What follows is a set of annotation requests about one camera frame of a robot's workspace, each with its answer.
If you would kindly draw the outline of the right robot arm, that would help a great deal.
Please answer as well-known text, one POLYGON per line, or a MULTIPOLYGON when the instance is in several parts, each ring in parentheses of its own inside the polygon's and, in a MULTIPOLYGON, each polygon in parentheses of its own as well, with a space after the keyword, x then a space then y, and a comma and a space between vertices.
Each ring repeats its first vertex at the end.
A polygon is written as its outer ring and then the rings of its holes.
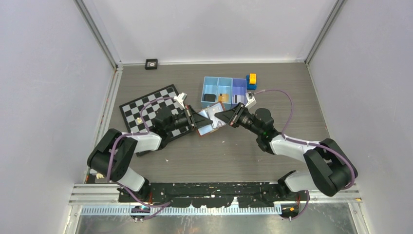
POLYGON ((305 141, 284 135, 274 127, 268 109, 259 108, 251 114, 239 103, 230 110, 216 113, 215 117, 233 128, 242 126, 256 134, 262 151, 306 164, 307 172, 294 171, 279 179, 278 194, 284 200, 291 200, 299 191, 313 189, 334 196, 352 187, 358 176, 357 169, 334 140, 305 141))

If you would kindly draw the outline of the brown leather card holder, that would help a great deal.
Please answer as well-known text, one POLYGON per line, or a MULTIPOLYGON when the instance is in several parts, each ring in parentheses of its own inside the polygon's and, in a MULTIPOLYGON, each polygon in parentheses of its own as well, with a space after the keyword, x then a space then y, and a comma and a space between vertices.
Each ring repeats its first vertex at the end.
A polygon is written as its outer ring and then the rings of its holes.
POLYGON ((216 113, 223 112, 224 110, 224 105, 221 102, 217 102, 212 106, 209 106, 199 111, 198 114, 202 115, 203 117, 209 118, 212 121, 212 123, 201 128, 198 128, 198 134, 200 136, 204 136, 206 134, 217 131, 221 127, 224 127, 226 123, 215 117, 216 113))

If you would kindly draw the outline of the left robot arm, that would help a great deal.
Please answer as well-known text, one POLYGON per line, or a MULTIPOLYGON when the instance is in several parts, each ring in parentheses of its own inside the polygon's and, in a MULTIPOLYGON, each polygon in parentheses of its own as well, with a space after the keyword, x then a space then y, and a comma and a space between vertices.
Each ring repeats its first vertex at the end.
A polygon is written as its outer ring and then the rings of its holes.
POLYGON ((89 155, 87 166, 106 179, 127 187, 136 201, 143 202, 150 194, 149 181, 130 167, 132 156, 165 148, 174 130, 188 128, 194 131, 212 123, 190 105, 177 114, 172 114, 168 107, 159 108, 147 132, 122 133, 109 129, 89 155))

